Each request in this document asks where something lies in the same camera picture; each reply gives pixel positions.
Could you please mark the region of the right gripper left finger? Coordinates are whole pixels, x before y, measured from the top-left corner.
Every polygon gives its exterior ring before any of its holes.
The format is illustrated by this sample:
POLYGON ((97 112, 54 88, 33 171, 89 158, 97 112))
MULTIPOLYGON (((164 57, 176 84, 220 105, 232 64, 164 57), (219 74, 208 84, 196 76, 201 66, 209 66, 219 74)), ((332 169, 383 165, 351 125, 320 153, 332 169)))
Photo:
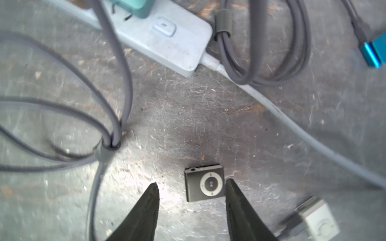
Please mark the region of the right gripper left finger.
POLYGON ((153 241, 157 227, 159 203, 158 185, 152 183, 108 240, 153 241))

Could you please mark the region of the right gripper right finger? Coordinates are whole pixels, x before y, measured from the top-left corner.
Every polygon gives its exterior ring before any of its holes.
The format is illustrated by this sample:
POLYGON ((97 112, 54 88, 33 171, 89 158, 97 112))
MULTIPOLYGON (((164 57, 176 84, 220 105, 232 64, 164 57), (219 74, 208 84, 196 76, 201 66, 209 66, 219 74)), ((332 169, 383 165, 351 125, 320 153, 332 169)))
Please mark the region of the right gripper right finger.
POLYGON ((229 178, 225 183, 226 213, 230 240, 276 241, 253 209, 236 182, 229 178))

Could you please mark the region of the black mp3 player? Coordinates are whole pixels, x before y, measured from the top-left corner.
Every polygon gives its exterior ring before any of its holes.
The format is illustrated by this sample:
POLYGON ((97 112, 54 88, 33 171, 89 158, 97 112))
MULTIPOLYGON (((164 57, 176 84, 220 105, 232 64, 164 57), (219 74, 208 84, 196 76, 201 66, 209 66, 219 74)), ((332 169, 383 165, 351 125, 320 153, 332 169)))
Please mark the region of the black mp3 player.
POLYGON ((225 196, 223 165, 190 167, 184 171, 187 202, 225 196))

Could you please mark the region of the silver mp3 player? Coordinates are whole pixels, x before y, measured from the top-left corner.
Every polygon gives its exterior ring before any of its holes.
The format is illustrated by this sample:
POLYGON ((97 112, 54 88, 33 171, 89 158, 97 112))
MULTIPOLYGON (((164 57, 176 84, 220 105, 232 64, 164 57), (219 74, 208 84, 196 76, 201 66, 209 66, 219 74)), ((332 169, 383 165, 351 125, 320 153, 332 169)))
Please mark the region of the silver mp3 player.
POLYGON ((318 197, 311 197, 299 205, 295 212, 306 225, 306 230, 312 241, 331 241, 340 233, 327 202, 318 197))

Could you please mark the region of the blue mp3 player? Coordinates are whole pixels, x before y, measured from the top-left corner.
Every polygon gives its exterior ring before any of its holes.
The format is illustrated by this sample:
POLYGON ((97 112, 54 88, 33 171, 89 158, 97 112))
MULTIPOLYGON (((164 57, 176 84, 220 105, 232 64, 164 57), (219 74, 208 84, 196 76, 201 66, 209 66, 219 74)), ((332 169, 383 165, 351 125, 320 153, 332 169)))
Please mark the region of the blue mp3 player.
POLYGON ((380 68, 386 64, 386 33, 370 42, 364 42, 359 49, 369 67, 380 68))

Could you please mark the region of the teal USB charger adapter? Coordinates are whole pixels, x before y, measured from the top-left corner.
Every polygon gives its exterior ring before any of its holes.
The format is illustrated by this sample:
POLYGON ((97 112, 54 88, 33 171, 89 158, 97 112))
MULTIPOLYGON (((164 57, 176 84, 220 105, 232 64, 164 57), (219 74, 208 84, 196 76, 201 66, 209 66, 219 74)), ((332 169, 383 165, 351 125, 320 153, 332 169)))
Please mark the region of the teal USB charger adapter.
POLYGON ((145 19, 149 16, 155 0, 110 0, 110 2, 136 17, 145 19))

